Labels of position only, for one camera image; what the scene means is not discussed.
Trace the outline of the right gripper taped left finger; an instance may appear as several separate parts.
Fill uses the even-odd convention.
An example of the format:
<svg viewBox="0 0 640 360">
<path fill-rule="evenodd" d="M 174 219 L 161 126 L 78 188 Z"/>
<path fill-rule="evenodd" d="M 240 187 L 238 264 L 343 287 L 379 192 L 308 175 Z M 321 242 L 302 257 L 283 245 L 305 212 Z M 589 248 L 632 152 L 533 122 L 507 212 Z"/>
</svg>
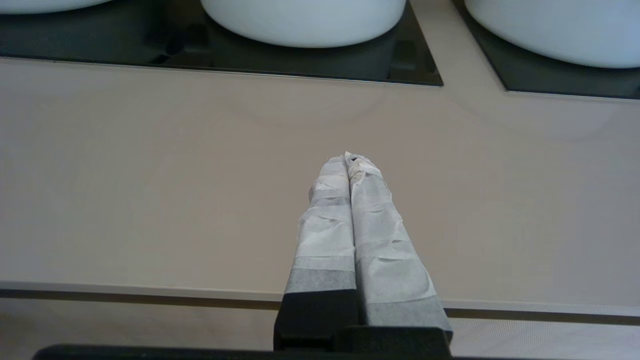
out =
<svg viewBox="0 0 640 360">
<path fill-rule="evenodd" d="M 337 156 L 323 164 L 299 219 L 273 348 L 330 351 L 334 335 L 358 325 L 359 315 L 349 174 Z"/>
</svg>

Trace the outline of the wide black glass cooktop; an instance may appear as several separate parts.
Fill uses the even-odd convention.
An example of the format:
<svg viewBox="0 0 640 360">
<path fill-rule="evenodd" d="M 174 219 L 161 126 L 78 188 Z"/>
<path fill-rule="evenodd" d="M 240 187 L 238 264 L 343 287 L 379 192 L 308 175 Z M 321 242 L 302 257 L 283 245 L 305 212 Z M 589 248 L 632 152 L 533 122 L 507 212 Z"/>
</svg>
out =
<svg viewBox="0 0 640 360">
<path fill-rule="evenodd" d="M 411 4 L 361 44 L 281 47 L 215 23 L 200 0 L 112 0 L 42 14 L 0 14 L 0 57 L 198 69 L 442 87 Z"/>
</svg>

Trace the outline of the white round pot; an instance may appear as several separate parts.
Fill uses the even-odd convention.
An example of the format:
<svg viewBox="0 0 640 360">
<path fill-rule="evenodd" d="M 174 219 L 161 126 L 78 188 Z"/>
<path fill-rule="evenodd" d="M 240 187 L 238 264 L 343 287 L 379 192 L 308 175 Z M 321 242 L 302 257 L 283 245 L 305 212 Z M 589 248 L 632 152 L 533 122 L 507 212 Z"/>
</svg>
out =
<svg viewBox="0 0 640 360">
<path fill-rule="evenodd" d="M 640 0 L 464 0 L 492 34 L 554 60 L 640 68 Z"/>
<path fill-rule="evenodd" d="M 338 48 L 378 38 L 402 18 L 407 0 L 200 0 L 221 27 L 260 43 Z"/>
<path fill-rule="evenodd" d="M 112 0 L 0 0 L 0 15 L 32 15 L 84 9 Z"/>
</svg>

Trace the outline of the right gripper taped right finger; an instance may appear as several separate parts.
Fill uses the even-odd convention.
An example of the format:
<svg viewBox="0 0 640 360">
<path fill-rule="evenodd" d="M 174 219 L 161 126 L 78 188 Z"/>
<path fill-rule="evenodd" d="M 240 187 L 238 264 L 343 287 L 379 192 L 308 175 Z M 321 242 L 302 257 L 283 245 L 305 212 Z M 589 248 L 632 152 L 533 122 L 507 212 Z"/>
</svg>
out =
<svg viewBox="0 0 640 360">
<path fill-rule="evenodd" d="M 345 161 L 365 324 L 437 328 L 450 343 L 452 326 L 382 172 L 363 155 L 346 152 Z"/>
</svg>

